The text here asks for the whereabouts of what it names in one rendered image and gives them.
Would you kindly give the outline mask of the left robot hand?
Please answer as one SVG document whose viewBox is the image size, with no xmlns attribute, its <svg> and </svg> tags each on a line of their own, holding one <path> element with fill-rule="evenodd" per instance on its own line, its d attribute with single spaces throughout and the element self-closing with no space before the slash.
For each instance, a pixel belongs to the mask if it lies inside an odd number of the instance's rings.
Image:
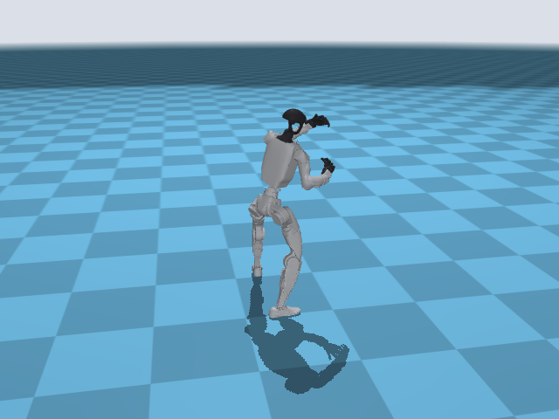
<svg viewBox="0 0 559 419">
<path fill-rule="evenodd" d="M 305 124 L 307 123 L 309 123 L 312 128 L 323 125 L 328 125 L 328 127 L 330 127 L 330 124 L 324 115 L 318 116 L 318 114 L 316 114 L 312 119 L 306 120 Z"/>
</svg>

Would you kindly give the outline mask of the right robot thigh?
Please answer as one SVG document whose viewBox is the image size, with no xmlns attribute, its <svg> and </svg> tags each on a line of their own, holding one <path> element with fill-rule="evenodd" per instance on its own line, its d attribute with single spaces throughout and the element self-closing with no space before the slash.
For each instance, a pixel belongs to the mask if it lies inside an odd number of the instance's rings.
<svg viewBox="0 0 559 419">
<path fill-rule="evenodd" d="M 300 261 L 302 254 L 302 239 L 300 226 L 295 215 L 289 207 L 281 207 L 278 204 L 274 204 L 271 207 L 271 214 L 273 221 L 277 225 L 282 225 L 281 232 L 291 250 L 291 252 L 286 254 L 283 258 L 284 266 L 286 267 L 286 262 L 290 257 L 296 257 Z"/>
</svg>

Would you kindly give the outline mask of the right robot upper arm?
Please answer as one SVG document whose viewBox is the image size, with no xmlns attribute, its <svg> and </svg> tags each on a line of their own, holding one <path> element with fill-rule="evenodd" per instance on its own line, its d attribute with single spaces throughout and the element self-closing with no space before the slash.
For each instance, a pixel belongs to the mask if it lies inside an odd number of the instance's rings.
<svg viewBox="0 0 559 419">
<path fill-rule="evenodd" d="M 309 176 L 311 176 L 309 155 L 303 149 L 297 147 L 293 153 L 293 158 L 298 162 L 300 178 L 301 178 L 301 187 L 305 190 L 310 190 L 315 185 L 310 184 L 307 179 Z"/>
</svg>

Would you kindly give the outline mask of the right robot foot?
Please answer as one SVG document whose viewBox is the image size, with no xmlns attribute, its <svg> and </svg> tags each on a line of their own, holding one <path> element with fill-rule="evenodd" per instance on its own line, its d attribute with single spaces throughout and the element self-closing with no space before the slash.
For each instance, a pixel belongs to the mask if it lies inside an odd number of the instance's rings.
<svg viewBox="0 0 559 419">
<path fill-rule="evenodd" d="M 300 313 L 300 308 L 299 307 L 284 306 L 283 310 L 281 310 L 280 307 L 279 307 L 280 310 L 278 310 L 277 307 L 278 306 L 272 307 L 270 309 L 270 311 L 269 311 L 269 317 L 270 318 L 278 318 L 278 317 L 281 317 L 281 316 L 291 316 L 291 315 L 295 315 L 295 314 Z"/>
</svg>

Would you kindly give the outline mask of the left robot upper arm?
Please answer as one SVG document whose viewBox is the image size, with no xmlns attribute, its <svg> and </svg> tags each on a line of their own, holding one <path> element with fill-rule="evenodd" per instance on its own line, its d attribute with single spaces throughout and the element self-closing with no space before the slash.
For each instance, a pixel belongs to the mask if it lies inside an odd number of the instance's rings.
<svg viewBox="0 0 559 419">
<path fill-rule="evenodd" d="M 267 144 L 269 138 L 270 138 L 272 135 L 274 135 L 274 134 L 277 134 L 277 133 L 274 133 L 274 131 L 270 130 L 270 131 L 266 134 L 266 136 L 264 137 L 263 141 Z"/>
</svg>

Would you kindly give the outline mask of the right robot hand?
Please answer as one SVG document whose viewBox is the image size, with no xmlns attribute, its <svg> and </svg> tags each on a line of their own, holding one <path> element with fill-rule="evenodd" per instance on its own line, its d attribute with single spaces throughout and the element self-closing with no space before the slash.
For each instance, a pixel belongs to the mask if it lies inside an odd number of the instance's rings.
<svg viewBox="0 0 559 419">
<path fill-rule="evenodd" d="M 321 174 L 324 174 L 326 172 L 326 170 L 328 169 L 331 173 L 334 172 L 335 170 L 335 166 L 333 166 L 333 163 L 331 163 L 330 160 L 328 160 L 328 158 L 321 158 L 321 160 L 323 160 L 324 162 L 324 169 L 322 170 Z"/>
</svg>

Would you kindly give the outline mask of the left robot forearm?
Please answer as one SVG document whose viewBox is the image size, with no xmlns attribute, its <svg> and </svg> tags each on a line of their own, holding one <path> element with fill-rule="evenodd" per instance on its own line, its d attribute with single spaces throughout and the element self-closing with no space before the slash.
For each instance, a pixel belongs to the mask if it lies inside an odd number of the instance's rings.
<svg viewBox="0 0 559 419">
<path fill-rule="evenodd" d="M 312 127 L 310 126 L 309 123 L 307 124 L 303 124 L 302 129 L 300 130 L 300 132 L 298 134 L 294 134 L 293 135 L 293 139 L 296 139 L 297 137 L 301 136 L 302 134 L 306 134 Z M 296 127 L 293 129 L 294 132 L 298 131 L 299 127 Z"/>
</svg>

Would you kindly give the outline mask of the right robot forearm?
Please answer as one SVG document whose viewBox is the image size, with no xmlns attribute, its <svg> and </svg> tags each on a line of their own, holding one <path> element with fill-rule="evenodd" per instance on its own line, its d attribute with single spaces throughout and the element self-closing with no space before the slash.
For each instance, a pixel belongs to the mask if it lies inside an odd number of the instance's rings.
<svg viewBox="0 0 559 419">
<path fill-rule="evenodd" d="M 315 185 L 314 188 L 319 188 L 321 185 L 329 182 L 329 178 L 331 177 L 331 175 L 332 173 L 327 169 L 324 174 L 309 176 L 307 179 L 310 184 Z"/>
</svg>

